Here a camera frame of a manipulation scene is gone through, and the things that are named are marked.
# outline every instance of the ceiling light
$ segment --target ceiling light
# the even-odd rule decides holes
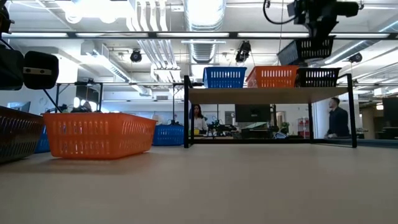
[[[124,86],[130,85],[130,83],[103,83],[103,85]]]
[[[397,8],[396,7],[382,7],[382,6],[367,6],[367,5],[364,5],[363,9],[391,10],[391,9],[397,9]]]
[[[308,37],[308,33],[280,33],[280,32],[265,32],[265,33],[252,33],[252,32],[242,32],[238,33],[238,37],[243,38],[304,38]]]
[[[386,38],[389,34],[362,34],[362,33],[330,33],[330,35],[335,35],[336,38]]]
[[[148,33],[145,32],[80,32],[76,33],[77,37],[95,38],[95,37],[112,37],[112,38],[146,38]]]
[[[161,32],[156,34],[158,37],[175,37],[175,38],[219,38],[219,37],[229,37],[229,33],[226,32]]]
[[[120,103],[120,102],[128,102],[128,100],[103,100],[105,103]]]
[[[173,83],[136,83],[137,85],[171,86]]]
[[[181,40],[181,44],[225,44],[225,40]]]
[[[68,37],[64,32],[13,32],[11,34],[3,33],[4,38],[54,38],[54,37]]]

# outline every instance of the cable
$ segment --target cable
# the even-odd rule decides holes
[[[293,20],[296,19],[297,16],[294,16],[293,18],[291,18],[291,19],[289,19],[289,20],[287,20],[287,21],[284,21],[284,22],[275,22],[275,21],[272,21],[272,20],[268,17],[267,12],[266,12],[266,5],[267,5],[267,2],[268,2],[268,0],[264,0],[264,4],[262,5],[262,13],[264,14],[264,17],[268,20],[268,22],[270,22],[270,23],[272,23],[272,24],[275,24],[275,25],[283,25],[283,24],[288,24],[288,23],[290,23],[290,22],[292,22]]]

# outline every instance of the wooden shelf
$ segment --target wooden shelf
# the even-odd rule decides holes
[[[347,91],[344,87],[189,89],[189,100],[194,104],[301,104],[315,103]]]

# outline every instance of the black bin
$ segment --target black bin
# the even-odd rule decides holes
[[[0,164],[34,153],[43,117],[0,106]]]
[[[341,68],[299,68],[294,87],[336,87]]]
[[[331,55],[333,39],[331,36],[319,43],[313,39],[297,39],[278,53],[281,65],[301,65],[306,60],[324,59]]]

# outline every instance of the orange plastic basket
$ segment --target orange plastic basket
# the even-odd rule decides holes
[[[156,121],[123,113],[44,114],[51,154],[117,159],[148,151]]]
[[[256,66],[246,79],[248,88],[294,88],[298,66]]]

